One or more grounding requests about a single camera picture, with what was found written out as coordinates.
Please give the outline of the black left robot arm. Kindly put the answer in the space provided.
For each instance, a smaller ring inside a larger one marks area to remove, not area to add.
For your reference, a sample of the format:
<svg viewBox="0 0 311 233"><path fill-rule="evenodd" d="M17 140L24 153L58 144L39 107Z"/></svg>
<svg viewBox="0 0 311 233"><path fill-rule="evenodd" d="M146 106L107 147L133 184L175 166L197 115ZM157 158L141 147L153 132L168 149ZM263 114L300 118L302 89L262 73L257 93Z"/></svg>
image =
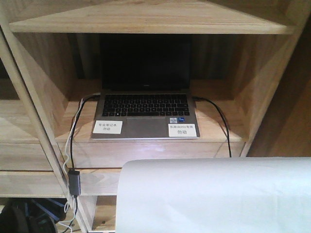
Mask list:
<svg viewBox="0 0 311 233"><path fill-rule="evenodd" d="M56 233L59 218L35 200L9 200L0 213L2 233Z"/></svg>

